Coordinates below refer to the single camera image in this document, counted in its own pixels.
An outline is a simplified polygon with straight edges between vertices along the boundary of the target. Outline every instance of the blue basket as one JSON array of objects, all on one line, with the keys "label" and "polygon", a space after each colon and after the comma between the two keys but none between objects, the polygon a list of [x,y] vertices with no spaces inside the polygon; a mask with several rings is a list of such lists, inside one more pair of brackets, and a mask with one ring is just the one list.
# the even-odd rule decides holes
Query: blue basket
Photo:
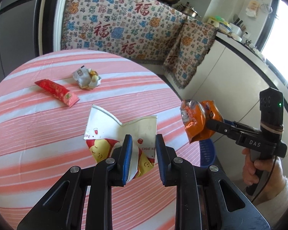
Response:
[{"label": "blue basket", "polygon": [[216,149],[211,139],[200,140],[200,166],[207,168],[214,163],[216,158]]}]

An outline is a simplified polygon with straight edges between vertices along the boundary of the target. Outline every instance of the human hand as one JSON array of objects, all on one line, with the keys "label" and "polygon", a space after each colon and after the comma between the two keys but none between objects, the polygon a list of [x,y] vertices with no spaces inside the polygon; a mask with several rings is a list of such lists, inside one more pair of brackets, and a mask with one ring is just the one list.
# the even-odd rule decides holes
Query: human hand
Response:
[{"label": "human hand", "polygon": [[[255,160],[251,161],[250,149],[245,148],[242,151],[242,154],[245,155],[245,163],[242,171],[243,181],[248,185],[259,182],[259,178],[255,175],[256,169],[266,170],[271,172],[273,166],[273,159],[269,160]],[[272,175],[269,179],[269,182],[264,187],[261,194],[258,196],[258,201],[260,203],[267,200],[271,200],[276,197],[285,187],[286,178],[283,176],[283,168],[279,157],[276,157],[276,163]]]}]

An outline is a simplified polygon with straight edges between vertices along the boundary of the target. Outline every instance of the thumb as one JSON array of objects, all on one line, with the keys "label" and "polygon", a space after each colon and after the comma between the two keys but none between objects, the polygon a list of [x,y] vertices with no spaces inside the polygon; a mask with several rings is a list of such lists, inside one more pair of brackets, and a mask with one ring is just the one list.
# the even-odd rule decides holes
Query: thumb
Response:
[{"label": "thumb", "polygon": [[258,170],[266,170],[271,172],[272,166],[273,166],[273,160],[255,160],[254,162],[255,168]]}]

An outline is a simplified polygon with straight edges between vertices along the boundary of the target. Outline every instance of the silver screw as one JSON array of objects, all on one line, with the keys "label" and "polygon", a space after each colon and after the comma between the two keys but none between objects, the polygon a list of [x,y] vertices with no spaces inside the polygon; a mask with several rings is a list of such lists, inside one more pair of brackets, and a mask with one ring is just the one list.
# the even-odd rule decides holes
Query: silver screw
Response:
[{"label": "silver screw", "polygon": [[174,162],[175,163],[182,163],[182,158],[181,157],[175,157]]},{"label": "silver screw", "polygon": [[79,171],[79,167],[78,166],[73,166],[70,168],[70,172],[72,173],[77,173]]},{"label": "silver screw", "polygon": [[219,170],[219,168],[215,165],[211,165],[209,166],[209,169],[212,171],[212,172],[217,172]]},{"label": "silver screw", "polygon": [[114,163],[114,162],[115,162],[115,160],[114,160],[114,158],[112,158],[112,157],[106,159],[106,163],[107,163],[107,164],[112,164],[112,163]]}]

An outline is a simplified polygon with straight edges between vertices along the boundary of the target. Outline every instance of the pink and white tablecloth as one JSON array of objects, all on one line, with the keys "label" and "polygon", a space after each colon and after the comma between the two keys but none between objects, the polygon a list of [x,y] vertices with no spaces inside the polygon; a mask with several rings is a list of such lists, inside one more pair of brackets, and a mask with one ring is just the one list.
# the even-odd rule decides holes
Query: pink and white tablecloth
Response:
[{"label": "pink and white tablecloth", "polygon": [[[81,90],[72,72],[85,65],[102,84]],[[50,79],[75,92],[72,108],[34,85]],[[155,74],[122,57],[66,50],[33,59],[0,83],[0,212],[16,229],[25,214],[73,165],[96,162],[83,139],[92,104],[121,122],[157,115],[157,132],[177,155],[200,164],[199,146],[189,144],[180,119],[180,100]],[[175,187],[165,188],[158,165],[124,188],[112,188],[113,229],[174,229]],[[83,227],[86,217],[84,209]]]}]

